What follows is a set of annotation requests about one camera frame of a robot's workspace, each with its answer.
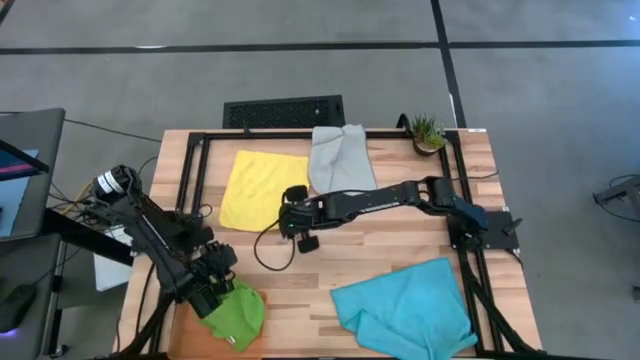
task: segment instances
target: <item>wooden tabletop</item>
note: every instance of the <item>wooden tabletop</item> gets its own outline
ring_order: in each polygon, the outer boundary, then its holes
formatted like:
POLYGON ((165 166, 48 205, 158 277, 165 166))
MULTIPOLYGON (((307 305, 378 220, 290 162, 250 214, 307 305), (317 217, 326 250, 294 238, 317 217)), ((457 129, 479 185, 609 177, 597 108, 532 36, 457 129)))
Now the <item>wooden tabletop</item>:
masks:
MULTIPOLYGON (((211 130, 225 132, 234 130, 211 130)), ((169 130, 164 134, 156 167, 151 198, 165 210, 173 210, 183 166, 189 130, 169 130)), ((459 130, 468 176, 483 176, 496 171, 488 134, 483 130, 459 130)), ((307 356, 381 356, 360 348, 353 335, 340 327, 329 290, 439 257, 447 257, 454 266, 458 283, 458 260, 449 246, 449 236, 443 217, 426 216, 411 207, 400 207, 358 217, 338 229, 317 232, 320 249, 297 254, 285 271, 275 273, 261 267, 255 260, 252 246, 255 233, 239 232, 220 226, 218 214, 235 154, 239 150, 305 155, 310 140, 218 140, 212 141, 205 177, 202 203, 210 204, 213 215, 206 222, 216 239, 233 246, 238 264, 236 274, 267 294, 265 322, 265 357, 307 356)), ((404 139, 372 139, 367 141, 378 187, 427 175, 442 175, 437 156, 420 157, 410 142, 404 139)), ((453 177, 457 177, 453 151, 449 149, 453 177)), ((197 161, 190 176, 188 199, 193 196, 197 161)), ((498 176, 470 180, 474 203, 487 208, 503 209, 504 197, 498 176)), ((260 254, 269 264, 283 264, 290 256, 291 246, 276 231, 261 240, 260 254)), ((497 307, 513 328, 531 346, 540 348, 533 311, 522 269, 505 251, 485 251, 488 271, 497 307)), ((150 267, 146 257, 134 262, 120 321, 123 347, 135 333, 136 316, 145 277, 150 267)), ((143 309, 143 324, 153 312, 159 284, 154 276, 147 291, 143 309)), ((492 348, 486 314, 482 306, 480 319, 485 346, 492 348)), ((161 350, 170 343, 173 311, 165 319, 161 350)), ((472 349, 462 354, 472 354, 472 349)))

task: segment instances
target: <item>yellow cloth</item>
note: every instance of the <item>yellow cloth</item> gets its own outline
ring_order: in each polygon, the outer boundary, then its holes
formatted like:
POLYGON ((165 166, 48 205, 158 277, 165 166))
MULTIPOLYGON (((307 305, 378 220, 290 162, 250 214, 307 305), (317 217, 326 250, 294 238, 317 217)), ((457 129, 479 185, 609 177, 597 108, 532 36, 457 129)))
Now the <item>yellow cloth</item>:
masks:
POLYGON ((306 156, 240 150, 231 170, 220 208, 220 225, 243 231, 263 231, 278 219, 282 193, 306 185, 306 156))

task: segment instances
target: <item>green cloth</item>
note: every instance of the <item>green cloth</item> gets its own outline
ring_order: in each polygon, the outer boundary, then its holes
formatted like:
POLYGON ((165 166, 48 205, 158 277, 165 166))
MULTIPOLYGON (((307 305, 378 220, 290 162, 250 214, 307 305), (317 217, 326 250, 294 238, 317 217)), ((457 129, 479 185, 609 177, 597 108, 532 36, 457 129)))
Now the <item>green cloth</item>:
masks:
POLYGON ((212 329, 215 337, 227 340, 233 348, 244 351, 258 337, 264 322, 264 301, 260 294, 241 280, 233 280, 235 289, 222 304, 200 322, 212 329))

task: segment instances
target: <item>floor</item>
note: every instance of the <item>floor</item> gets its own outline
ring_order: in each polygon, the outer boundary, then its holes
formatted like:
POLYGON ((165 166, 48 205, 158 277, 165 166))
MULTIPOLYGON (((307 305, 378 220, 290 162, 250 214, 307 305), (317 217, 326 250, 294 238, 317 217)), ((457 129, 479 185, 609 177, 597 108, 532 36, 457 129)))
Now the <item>floor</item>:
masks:
MULTIPOLYGON (((640 171, 637 40, 640 2, 629 0, 19 0, 0 27, 0 111, 63 107, 70 119, 161 138, 220 128, 227 101, 341 94, 348 123, 393 126, 401 112, 426 112, 487 128, 507 203, 524 218, 518 235, 544 348, 635 359, 640 228, 607 215, 591 193, 640 171), (454 67, 432 46, 437 29, 454 67), (215 46, 309 42, 406 46, 215 46)), ((67 123, 54 180, 74 196, 95 174, 157 152, 67 123)), ((152 174, 153 164, 147 186, 152 174)), ((610 209, 630 214, 623 202, 610 209)), ((65 359, 109 352, 123 295, 120 287, 65 312, 65 359)))

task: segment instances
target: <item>succulent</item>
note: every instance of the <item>succulent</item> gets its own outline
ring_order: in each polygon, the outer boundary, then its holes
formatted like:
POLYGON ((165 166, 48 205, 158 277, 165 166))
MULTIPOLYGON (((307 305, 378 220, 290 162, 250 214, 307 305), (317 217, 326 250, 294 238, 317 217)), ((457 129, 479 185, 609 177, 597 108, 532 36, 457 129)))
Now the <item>succulent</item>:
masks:
POLYGON ((435 116, 416 115, 411 124, 411 131, 416 141, 429 149, 439 149, 447 143, 444 128, 435 116))

